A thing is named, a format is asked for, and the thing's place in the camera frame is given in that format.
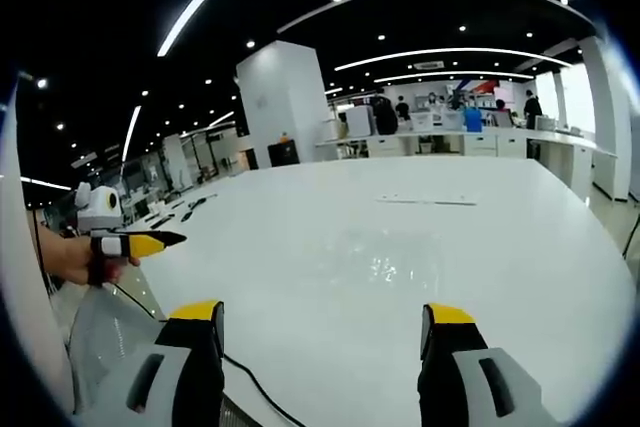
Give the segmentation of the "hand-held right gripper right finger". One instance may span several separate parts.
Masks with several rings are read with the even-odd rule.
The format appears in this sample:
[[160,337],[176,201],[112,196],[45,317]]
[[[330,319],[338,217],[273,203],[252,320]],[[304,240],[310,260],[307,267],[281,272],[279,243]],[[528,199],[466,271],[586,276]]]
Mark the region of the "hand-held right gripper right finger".
[[464,310],[422,310],[417,379],[423,426],[557,426],[539,383],[504,349],[488,346]]

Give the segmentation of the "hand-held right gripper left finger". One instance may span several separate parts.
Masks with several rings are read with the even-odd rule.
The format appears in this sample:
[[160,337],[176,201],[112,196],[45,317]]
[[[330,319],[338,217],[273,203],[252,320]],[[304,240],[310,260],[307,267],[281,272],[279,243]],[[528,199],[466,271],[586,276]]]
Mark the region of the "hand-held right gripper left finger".
[[225,377],[224,304],[159,320],[122,299],[85,299],[74,321],[79,426],[216,426]]

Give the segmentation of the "person's left hand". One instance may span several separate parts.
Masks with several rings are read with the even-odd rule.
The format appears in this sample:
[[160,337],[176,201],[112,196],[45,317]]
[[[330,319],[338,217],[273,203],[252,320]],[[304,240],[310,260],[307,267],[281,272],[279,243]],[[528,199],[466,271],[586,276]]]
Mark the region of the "person's left hand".
[[96,257],[87,236],[63,238],[40,224],[31,226],[30,233],[40,267],[77,285],[117,283],[127,266],[140,266],[134,257]]

